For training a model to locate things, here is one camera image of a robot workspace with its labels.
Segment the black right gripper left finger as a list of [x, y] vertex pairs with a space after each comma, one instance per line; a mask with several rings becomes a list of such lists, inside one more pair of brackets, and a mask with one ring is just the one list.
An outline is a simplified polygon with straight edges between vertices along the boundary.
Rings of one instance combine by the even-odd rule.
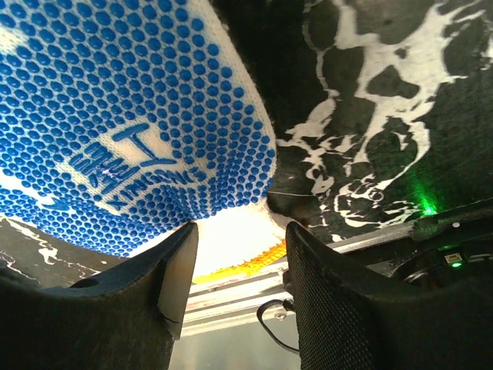
[[1, 278], [3, 369], [166, 369], [196, 263], [194, 223], [68, 288]]

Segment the blue dotted work glove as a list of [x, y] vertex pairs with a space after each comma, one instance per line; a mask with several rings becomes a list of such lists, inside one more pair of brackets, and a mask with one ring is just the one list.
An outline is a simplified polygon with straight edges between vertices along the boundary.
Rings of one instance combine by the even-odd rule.
[[193, 280], [286, 253], [273, 125], [208, 1], [1, 3], [1, 215], [115, 257], [199, 228]]

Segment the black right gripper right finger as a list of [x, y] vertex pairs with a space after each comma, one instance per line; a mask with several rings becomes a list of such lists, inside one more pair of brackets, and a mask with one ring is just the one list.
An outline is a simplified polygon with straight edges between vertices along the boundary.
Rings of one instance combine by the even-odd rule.
[[303, 369], [490, 369], [492, 280], [428, 291], [286, 230]]

